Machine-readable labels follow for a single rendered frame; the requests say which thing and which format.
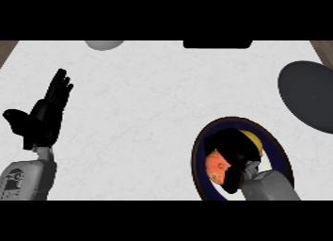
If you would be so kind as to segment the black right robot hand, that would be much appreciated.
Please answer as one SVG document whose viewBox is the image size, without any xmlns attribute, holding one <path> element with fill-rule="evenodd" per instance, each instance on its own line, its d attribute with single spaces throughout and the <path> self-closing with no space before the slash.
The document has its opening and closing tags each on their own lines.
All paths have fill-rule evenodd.
<svg viewBox="0 0 333 241">
<path fill-rule="evenodd" d="M 235 194 L 245 182 L 244 173 L 248 162 L 258 161 L 261 163 L 257 147 L 241 130 L 227 128 L 204 140 L 204 148 L 205 158 L 217 151 L 230 164 L 226 181 L 220 186 L 229 194 Z"/>
</svg>

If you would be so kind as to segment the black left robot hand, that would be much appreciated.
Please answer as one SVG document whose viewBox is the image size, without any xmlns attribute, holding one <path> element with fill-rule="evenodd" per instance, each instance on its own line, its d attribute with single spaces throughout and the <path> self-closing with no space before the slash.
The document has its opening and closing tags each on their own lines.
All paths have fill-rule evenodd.
<svg viewBox="0 0 333 241">
<path fill-rule="evenodd" d="M 59 69 L 50 82 L 46 96 L 36 102 L 31 113 L 8 109 L 3 117 L 12 132 L 24 137 L 24 149 L 31 151 L 39 147 L 52 148 L 59 139 L 64 109 L 74 88 L 67 70 Z"/>
</svg>

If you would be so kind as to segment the orange squash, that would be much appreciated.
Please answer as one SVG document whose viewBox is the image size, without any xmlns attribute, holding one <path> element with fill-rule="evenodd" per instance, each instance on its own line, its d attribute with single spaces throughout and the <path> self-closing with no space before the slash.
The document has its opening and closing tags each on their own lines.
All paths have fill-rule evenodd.
<svg viewBox="0 0 333 241">
<path fill-rule="evenodd" d="M 210 180 L 222 185 L 226 181 L 226 171 L 230 168 L 230 164 L 226 161 L 222 154 L 214 151 L 205 158 L 205 172 Z"/>
</svg>

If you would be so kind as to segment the dark blue rimmed plate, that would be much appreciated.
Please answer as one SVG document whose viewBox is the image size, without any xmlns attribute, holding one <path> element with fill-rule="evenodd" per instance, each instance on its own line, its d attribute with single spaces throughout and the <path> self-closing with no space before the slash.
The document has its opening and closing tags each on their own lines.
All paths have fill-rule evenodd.
<svg viewBox="0 0 333 241">
<path fill-rule="evenodd" d="M 205 173 L 205 148 L 204 140 L 217 132 L 227 128 L 251 131 L 260 138 L 264 146 L 264 156 L 258 165 L 258 171 L 278 170 L 291 182 L 295 188 L 294 171 L 286 152 L 278 142 L 278 139 L 267 129 L 247 118 L 226 117 L 213 121 L 202 129 L 195 141 L 192 153 L 192 174 L 194 182 L 204 201 L 225 201 L 226 198 L 216 189 L 214 182 L 208 179 Z"/>
</svg>

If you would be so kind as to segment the yellow fruit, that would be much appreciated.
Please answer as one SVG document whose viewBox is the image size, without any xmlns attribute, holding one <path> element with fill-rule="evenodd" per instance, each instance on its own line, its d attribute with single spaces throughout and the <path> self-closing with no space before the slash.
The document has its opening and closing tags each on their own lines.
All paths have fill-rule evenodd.
<svg viewBox="0 0 333 241">
<path fill-rule="evenodd" d="M 263 146 L 263 142 L 261 142 L 258 136 L 248 130 L 241 130 L 241 132 L 247 135 L 247 137 L 253 141 L 253 143 L 257 147 L 258 153 L 260 153 L 260 157 L 263 157 L 264 156 L 264 146 Z"/>
</svg>

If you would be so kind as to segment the grey rounded object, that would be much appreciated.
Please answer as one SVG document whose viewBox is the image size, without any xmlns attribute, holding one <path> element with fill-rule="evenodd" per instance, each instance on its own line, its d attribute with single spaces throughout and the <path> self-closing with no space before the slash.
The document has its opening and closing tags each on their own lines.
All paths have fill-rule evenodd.
<svg viewBox="0 0 333 241">
<path fill-rule="evenodd" d="M 99 51 L 115 49 L 124 42 L 121 40 L 89 40 L 87 46 Z"/>
</svg>

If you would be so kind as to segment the black appliance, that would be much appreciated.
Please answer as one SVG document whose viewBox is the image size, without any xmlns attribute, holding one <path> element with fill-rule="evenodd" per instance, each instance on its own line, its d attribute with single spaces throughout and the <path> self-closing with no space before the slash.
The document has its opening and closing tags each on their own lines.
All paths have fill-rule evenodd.
<svg viewBox="0 0 333 241">
<path fill-rule="evenodd" d="M 251 40 L 186 40 L 183 47 L 188 49 L 248 49 Z"/>
</svg>

